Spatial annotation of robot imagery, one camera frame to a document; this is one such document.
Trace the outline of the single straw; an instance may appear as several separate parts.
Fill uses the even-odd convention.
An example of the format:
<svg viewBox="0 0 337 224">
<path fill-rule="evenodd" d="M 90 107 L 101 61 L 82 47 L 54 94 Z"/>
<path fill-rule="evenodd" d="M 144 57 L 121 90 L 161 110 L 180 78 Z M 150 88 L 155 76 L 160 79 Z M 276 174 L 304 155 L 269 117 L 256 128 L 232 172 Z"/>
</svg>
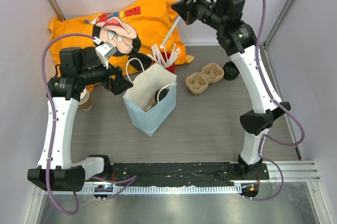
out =
<svg viewBox="0 0 337 224">
<path fill-rule="evenodd" d="M 181 19 L 181 17 L 178 15 L 177 18 L 175 19 L 172 27 L 168 31 L 166 37 L 164 38 L 163 42 L 161 43 L 160 48 L 165 48 L 165 44 L 167 43 L 168 39 L 172 35 L 173 31 L 175 30 L 175 28 L 176 28 L 177 24 L 179 23 L 180 19 Z"/>
</svg>

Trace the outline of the light blue paper bag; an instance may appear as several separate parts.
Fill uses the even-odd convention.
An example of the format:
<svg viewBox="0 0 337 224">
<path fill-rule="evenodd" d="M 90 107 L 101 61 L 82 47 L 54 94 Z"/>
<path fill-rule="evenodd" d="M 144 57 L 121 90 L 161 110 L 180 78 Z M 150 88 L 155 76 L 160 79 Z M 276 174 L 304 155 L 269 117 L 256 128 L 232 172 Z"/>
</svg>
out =
<svg viewBox="0 0 337 224">
<path fill-rule="evenodd" d="M 132 81 L 133 87 L 123 95 L 123 100 L 133 125 L 152 136 L 176 107 L 177 76 L 157 63 L 144 69 Z M 169 89 L 166 97 L 145 111 L 158 90 Z"/>
</svg>

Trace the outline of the single black cup lid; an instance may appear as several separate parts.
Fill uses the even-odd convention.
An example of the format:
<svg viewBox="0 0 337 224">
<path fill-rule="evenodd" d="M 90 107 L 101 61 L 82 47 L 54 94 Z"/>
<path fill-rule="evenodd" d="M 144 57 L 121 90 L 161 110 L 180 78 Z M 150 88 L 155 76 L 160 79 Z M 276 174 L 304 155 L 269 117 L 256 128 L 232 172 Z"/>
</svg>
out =
<svg viewBox="0 0 337 224">
<path fill-rule="evenodd" d="M 166 95 L 168 94 L 169 89 L 162 89 L 162 90 L 158 90 L 156 91 L 156 93 L 154 94 L 154 100 L 156 103 L 160 102 L 161 100 L 163 100 Z"/>
</svg>

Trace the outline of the stack of black lids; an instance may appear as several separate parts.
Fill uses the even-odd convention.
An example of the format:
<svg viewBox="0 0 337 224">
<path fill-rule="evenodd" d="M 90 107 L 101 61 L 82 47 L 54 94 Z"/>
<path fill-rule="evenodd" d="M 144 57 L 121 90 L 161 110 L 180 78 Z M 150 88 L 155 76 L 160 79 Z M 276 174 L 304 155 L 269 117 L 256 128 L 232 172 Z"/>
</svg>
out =
<svg viewBox="0 0 337 224">
<path fill-rule="evenodd" d="M 235 80 L 239 75 L 239 70 L 232 61 L 228 61 L 223 66 L 224 76 L 223 78 L 228 81 Z"/>
</svg>

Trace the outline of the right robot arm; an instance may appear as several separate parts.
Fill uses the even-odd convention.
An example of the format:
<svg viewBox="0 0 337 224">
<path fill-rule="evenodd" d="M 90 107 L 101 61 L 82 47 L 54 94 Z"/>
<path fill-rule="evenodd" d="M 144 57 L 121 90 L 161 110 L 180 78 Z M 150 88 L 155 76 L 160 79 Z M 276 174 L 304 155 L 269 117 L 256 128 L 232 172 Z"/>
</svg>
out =
<svg viewBox="0 0 337 224">
<path fill-rule="evenodd" d="M 259 154 L 263 135 L 268 134 L 275 120 L 284 114 L 278 103 L 287 110 L 289 102 L 282 102 L 266 73 L 259 53 L 256 50 L 256 36 L 253 28 L 245 23 L 242 11 L 245 0 L 180 0 L 172 9 L 187 25 L 196 20 L 216 30 L 216 39 L 225 50 L 230 61 L 224 66 L 226 79 L 230 79 L 228 66 L 233 65 L 242 76 L 249 92 L 252 110 L 240 116 L 240 124 L 245 131 L 243 149 L 238 156 L 238 173 L 243 179 L 252 178 L 262 165 Z M 273 93 L 275 101 L 269 97 Z"/>
</svg>

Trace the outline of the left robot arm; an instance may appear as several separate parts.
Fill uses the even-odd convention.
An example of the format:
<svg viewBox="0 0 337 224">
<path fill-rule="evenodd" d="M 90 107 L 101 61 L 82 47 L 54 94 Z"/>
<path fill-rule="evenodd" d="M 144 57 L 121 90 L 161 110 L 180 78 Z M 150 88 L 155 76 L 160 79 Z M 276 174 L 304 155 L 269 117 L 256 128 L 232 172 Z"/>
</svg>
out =
<svg viewBox="0 0 337 224">
<path fill-rule="evenodd" d="M 71 161 L 73 122 L 81 93 L 86 86 L 99 83 L 118 95 L 133 84 L 123 76 L 122 69 L 109 63 L 117 52 L 107 44 L 98 47 L 69 47 L 60 50 L 59 76 L 51 78 L 48 89 L 48 123 L 42 155 L 37 168 L 29 169 L 28 180 L 43 190 L 81 191 L 92 176 L 107 181 L 112 175 L 106 155 L 91 155 L 85 160 Z"/>
</svg>

